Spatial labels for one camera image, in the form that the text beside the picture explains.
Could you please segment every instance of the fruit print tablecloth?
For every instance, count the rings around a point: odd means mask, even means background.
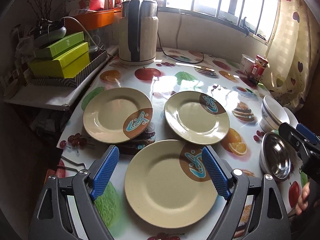
[[[178,49],[164,50],[171,57],[185,62],[196,62],[202,58],[202,54],[198,52]],[[216,75],[206,74],[188,63],[179,63],[166,57],[161,51],[157,52],[154,63],[145,66],[123,65],[119,58],[115,57],[94,80],[76,107],[60,138],[60,140],[68,141],[68,137],[76,133],[87,135],[82,121],[84,109],[89,101],[103,90],[130,87],[142,91],[150,98],[153,105],[153,117],[150,124],[141,135],[119,145],[120,153],[124,154],[120,155],[119,163],[103,196],[96,202],[102,219],[116,240],[156,240],[159,238],[203,240],[212,231],[225,205],[224,199],[218,196],[212,209],[199,222],[186,228],[163,229],[140,219],[125,199],[124,176],[133,157],[127,154],[136,154],[140,149],[155,141],[180,139],[166,123],[163,113],[164,104],[174,93],[194,90],[216,99],[225,108],[230,119],[227,136],[220,143],[213,145],[217,154],[220,158],[226,159],[232,168],[241,169],[248,176],[262,177],[263,175],[259,166],[259,152],[264,133],[258,121],[261,118],[262,98],[270,93],[262,84],[254,87],[238,70],[237,63],[204,55],[203,62],[197,65],[213,69]],[[108,145],[92,138],[85,140],[83,145],[73,147],[68,142],[63,156],[75,163],[85,163],[88,168],[108,148]],[[68,167],[83,168],[74,166],[67,160],[63,161]],[[293,173],[290,178],[279,184],[287,212],[292,210],[297,202],[297,195],[301,192],[302,180],[299,172],[301,163],[295,159],[293,164]],[[74,174],[72,171],[66,171],[66,176]]]

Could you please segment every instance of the heart pattern curtain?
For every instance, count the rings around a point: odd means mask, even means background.
[[[292,111],[305,103],[319,61],[320,25],[304,0],[278,0],[261,81]]]

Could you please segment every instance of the hand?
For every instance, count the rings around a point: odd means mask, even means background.
[[[308,207],[308,197],[310,194],[310,183],[308,182],[302,189],[301,195],[298,199],[298,204],[296,205],[296,214],[300,215]]]

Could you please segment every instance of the electric kettle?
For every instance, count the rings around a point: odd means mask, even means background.
[[[126,65],[146,65],[156,59],[158,4],[152,0],[122,3],[119,19],[119,57]]]

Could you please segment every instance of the yellow-green box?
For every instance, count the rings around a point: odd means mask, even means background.
[[[88,43],[82,43],[53,60],[35,59],[29,63],[35,77],[74,78],[90,64]]]

